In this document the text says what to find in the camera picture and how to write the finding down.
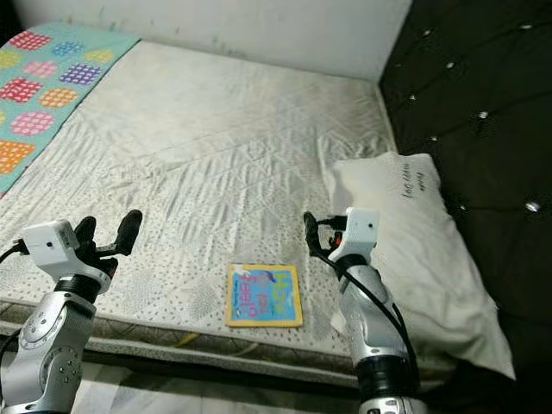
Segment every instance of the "floor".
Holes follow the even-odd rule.
[[[4,365],[13,355],[7,354]],[[133,373],[84,364],[72,414],[341,414],[358,412],[350,399],[280,392]]]

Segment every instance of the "pillowcase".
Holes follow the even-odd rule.
[[[324,172],[332,212],[379,210],[372,265],[402,311],[412,342],[515,378],[495,303],[439,192],[428,154],[337,161]]]

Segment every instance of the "book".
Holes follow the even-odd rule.
[[[229,266],[228,326],[296,327],[302,324],[295,266]]]

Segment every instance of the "mattress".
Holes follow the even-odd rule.
[[[330,325],[337,281],[309,258],[302,214],[329,212],[321,166],[391,148],[368,82],[143,41],[0,200],[0,246],[29,224],[89,215],[107,244],[139,209],[88,348],[351,386],[346,338]],[[230,263],[295,265],[304,325],[226,326]],[[29,258],[6,260],[2,275],[7,333],[53,282]],[[452,366],[418,354],[437,376]]]

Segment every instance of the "black cable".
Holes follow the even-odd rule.
[[[353,276],[351,273],[349,273],[346,270],[341,269],[337,263],[334,261],[328,259],[326,256],[321,254],[320,252],[317,252],[316,250],[311,252],[319,259],[321,259],[324,263],[327,265],[330,265],[336,272],[339,274],[345,276],[345,278],[351,282],[353,285],[355,285],[359,290],[364,293],[366,296],[370,298],[370,300],[373,302],[373,304],[376,305],[376,307],[381,311],[381,313],[384,314],[384,316],[389,320],[389,322],[393,325],[393,327],[397,330],[398,334],[400,335],[401,339],[403,340],[403,343],[406,346],[406,351],[408,353],[408,359],[410,360],[411,364],[411,370],[412,375],[414,377],[414,380],[419,385],[419,372],[417,369],[417,362],[416,362],[416,353],[414,352],[414,348],[412,347],[411,340],[408,337],[408,332],[406,331],[405,326],[405,320],[403,319],[403,316],[398,311],[398,307],[393,304],[393,309],[395,312],[397,312],[397,318],[392,315],[392,313],[386,308],[386,306],[378,299],[376,295],[371,293],[367,287],[365,287],[361,282],[358,281],[358,279]]]
[[[11,344],[11,342],[14,339],[16,339],[19,336],[20,332],[21,332],[21,330],[17,329],[13,334],[8,336],[8,339],[6,339],[6,342],[4,342],[2,347],[0,348],[0,367],[2,366],[3,355],[6,353],[6,350],[8,349],[8,346]],[[0,380],[0,405],[2,404],[2,402],[3,402],[2,381]]]
[[[12,248],[10,250],[7,250],[4,253],[2,253],[2,255],[0,256],[0,263],[2,263],[4,260],[6,260],[6,258],[10,254],[17,253],[18,251],[19,251],[19,246],[17,246],[17,245],[12,246]]]

